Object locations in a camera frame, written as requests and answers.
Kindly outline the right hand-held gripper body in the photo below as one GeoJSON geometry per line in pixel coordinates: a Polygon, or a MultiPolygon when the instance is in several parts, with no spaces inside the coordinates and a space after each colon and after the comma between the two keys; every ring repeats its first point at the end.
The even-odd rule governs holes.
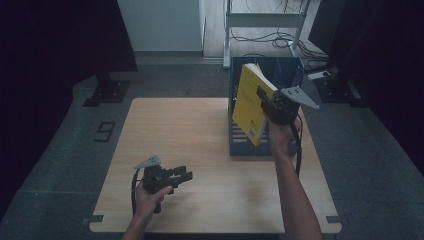
{"type": "Polygon", "coordinates": [[[299,87],[278,90],[274,101],[261,100],[261,108],[266,116],[276,124],[293,123],[301,105],[319,109],[319,106],[299,87]]]}

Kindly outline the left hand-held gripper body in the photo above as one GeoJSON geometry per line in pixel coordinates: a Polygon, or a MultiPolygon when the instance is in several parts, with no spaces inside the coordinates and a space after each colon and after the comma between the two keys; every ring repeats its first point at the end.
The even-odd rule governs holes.
{"type": "Polygon", "coordinates": [[[136,164],[134,166],[136,172],[133,177],[133,183],[138,181],[138,173],[143,169],[142,186],[148,193],[155,194],[167,186],[177,188],[178,180],[177,178],[172,178],[174,170],[162,168],[160,164],[161,161],[157,155],[153,155],[147,160],[136,164]]]}

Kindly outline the yellow book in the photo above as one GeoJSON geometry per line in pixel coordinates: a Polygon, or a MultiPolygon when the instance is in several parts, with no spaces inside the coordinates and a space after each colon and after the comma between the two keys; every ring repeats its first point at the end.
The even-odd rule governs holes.
{"type": "Polygon", "coordinates": [[[266,119],[257,96],[257,87],[277,89],[262,73],[258,64],[242,65],[232,120],[255,145],[259,146],[264,134],[266,119]]]}

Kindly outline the blue file box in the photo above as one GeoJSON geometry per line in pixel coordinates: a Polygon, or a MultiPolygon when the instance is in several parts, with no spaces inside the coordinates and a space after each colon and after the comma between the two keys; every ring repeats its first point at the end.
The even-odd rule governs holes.
{"type": "Polygon", "coordinates": [[[231,156],[271,156],[268,124],[265,124],[261,143],[255,146],[232,120],[242,65],[258,64],[264,76],[278,89],[301,86],[304,66],[299,57],[232,57],[229,80],[229,152],[231,156]]]}

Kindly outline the person's left hand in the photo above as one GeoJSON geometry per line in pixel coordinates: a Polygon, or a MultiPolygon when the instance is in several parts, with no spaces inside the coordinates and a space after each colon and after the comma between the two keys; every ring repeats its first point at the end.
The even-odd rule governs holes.
{"type": "Polygon", "coordinates": [[[144,189],[143,183],[140,182],[136,188],[135,216],[142,219],[152,217],[156,205],[160,204],[164,200],[165,196],[172,190],[173,188],[171,186],[167,186],[159,190],[157,193],[151,194],[144,189]]]}

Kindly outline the person's right hand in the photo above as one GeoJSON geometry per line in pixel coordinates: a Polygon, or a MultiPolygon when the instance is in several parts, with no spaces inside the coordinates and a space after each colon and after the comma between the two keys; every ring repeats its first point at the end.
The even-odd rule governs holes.
{"type": "Polygon", "coordinates": [[[289,144],[294,141],[295,136],[290,125],[280,125],[273,123],[269,118],[268,129],[270,139],[270,149],[274,157],[288,157],[289,144]]]}

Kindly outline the white power strip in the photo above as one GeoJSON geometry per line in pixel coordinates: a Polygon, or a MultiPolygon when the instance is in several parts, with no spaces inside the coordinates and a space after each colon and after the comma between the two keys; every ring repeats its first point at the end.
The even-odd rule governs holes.
{"type": "Polygon", "coordinates": [[[320,71],[320,72],[308,74],[307,79],[310,80],[310,81],[313,81],[313,80],[316,80],[316,79],[329,77],[330,75],[331,74],[328,71],[320,71]]]}

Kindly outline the black stand base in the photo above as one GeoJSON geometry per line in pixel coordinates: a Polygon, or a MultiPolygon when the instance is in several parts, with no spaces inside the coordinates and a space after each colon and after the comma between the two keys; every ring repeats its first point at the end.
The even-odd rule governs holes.
{"type": "Polygon", "coordinates": [[[347,103],[352,107],[362,107],[363,98],[351,81],[327,76],[316,79],[315,86],[324,103],[347,103]]]}
{"type": "Polygon", "coordinates": [[[130,81],[113,80],[108,72],[102,72],[96,75],[98,85],[90,98],[87,98],[83,104],[84,107],[98,107],[101,103],[122,103],[130,81]]]}

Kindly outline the dark curtain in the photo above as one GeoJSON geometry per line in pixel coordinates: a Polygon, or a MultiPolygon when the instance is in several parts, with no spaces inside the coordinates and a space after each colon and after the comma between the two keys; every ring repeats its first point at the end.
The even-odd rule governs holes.
{"type": "Polygon", "coordinates": [[[0,0],[0,220],[75,84],[137,68],[118,0],[0,0]]]}
{"type": "Polygon", "coordinates": [[[424,171],[424,0],[343,0],[337,42],[361,38],[357,86],[412,162],[424,171]]]}

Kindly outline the white metal desk frame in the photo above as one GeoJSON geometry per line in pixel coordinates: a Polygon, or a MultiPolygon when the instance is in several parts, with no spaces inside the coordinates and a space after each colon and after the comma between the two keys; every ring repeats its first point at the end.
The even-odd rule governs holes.
{"type": "Polygon", "coordinates": [[[230,30],[232,28],[295,28],[290,53],[299,57],[298,44],[311,0],[303,0],[299,13],[233,13],[232,0],[224,0],[223,68],[230,68],[230,30]]]}

